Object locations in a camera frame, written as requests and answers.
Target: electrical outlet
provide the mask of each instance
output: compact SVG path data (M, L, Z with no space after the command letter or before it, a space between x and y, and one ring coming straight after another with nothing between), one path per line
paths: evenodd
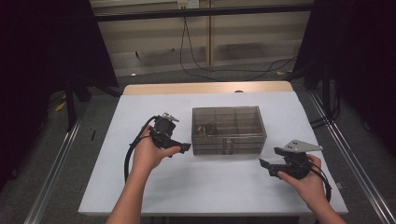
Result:
M189 8L189 2L187 0L177 1L177 8L178 9L186 9Z
M189 0L188 8L199 8L199 0Z

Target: black curtain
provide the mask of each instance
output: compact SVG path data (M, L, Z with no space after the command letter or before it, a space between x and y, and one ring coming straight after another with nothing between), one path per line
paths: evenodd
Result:
M70 80L118 86L97 23L64 22L79 16L93 16L88 0L0 2L0 188L27 154L52 93Z
M316 0L324 5L324 0ZM388 0L333 1L311 13L294 69L319 62L304 73L314 89L323 64L341 92L360 112L388 150L396 155L396 5Z

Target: wall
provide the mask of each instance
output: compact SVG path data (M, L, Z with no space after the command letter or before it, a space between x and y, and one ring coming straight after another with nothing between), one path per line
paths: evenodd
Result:
M201 0L200 7L253 7L312 0ZM177 1L91 0L94 13L177 9ZM194 58L185 32L184 67L258 63L297 55L309 12L187 18ZM99 22L116 76L179 70L184 21L158 19Z

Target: metal rail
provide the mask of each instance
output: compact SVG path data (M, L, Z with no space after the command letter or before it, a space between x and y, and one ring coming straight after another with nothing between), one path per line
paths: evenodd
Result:
M59 19L56 22L82 22L82 21L136 21L148 19L166 19L166 18L184 18L184 17L203 17L203 16L224 16L224 15L241 15L241 14L259 14L259 13L278 13L278 12L298 12L311 11L316 5L294 4L294 5L273 5L263 7L207 7L191 8L163 11L146 11L146 12L129 12L129 13L109 13L98 14L87 17L72 17Z
M67 158L67 154L72 146L75 137L78 133L78 128L81 123L81 119L84 116L89 102L83 103L81 109L78 114L78 119L73 126L73 128L66 134L64 138L64 142L61 145L58 155L56 156L55 162L52 164L52 167L49 170L49 174L47 176L46 181L44 182L43 187L40 190L35 202L30 209L27 218L24 221L24 224L38 224L40 223L41 218L43 217L44 211L47 207L47 204L50 200L50 195L53 192L58 176L62 170L64 165L64 161Z
M341 134L335 122L333 120L326 119L326 111L323 109L323 103L321 102L318 94L312 91L309 92L309 94L320 116L325 121L326 126L330 134L332 135L332 138L334 139L336 145L343 154L346 163L348 164L352 173L355 175L356 179L361 185L361 188L363 189L368 200L372 204L374 210L378 214L378 217L381 219L382 223L384 224L395 224L396 223L395 217L390 212L387 203L385 202L381 193L376 188L375 184L371 181L370 177L364 171L358 158L356 158L350 145L347 143L347 140Z

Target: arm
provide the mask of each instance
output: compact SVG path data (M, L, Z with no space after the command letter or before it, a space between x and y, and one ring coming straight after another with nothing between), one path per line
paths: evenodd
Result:
M131 173L125 183L125 187L107 219L106 224L112 223L140 223L142 210L143 192L151 171L157 167L165 157L174 155L180 151L180 147L159 149L149 136L149 126L145 128L141 141L134 149L134 163Z
M321 167L320 159L313 155L307 156L317 166L313 166L313 169L320 172L318 169L318 167ZM301 180L295 179L284 172L279 172L278 175L297 190L300 197L306 202L306 205L312 210L321 224L345 224L345 221L335 213L329 202L327 202L320 177L312 172Z

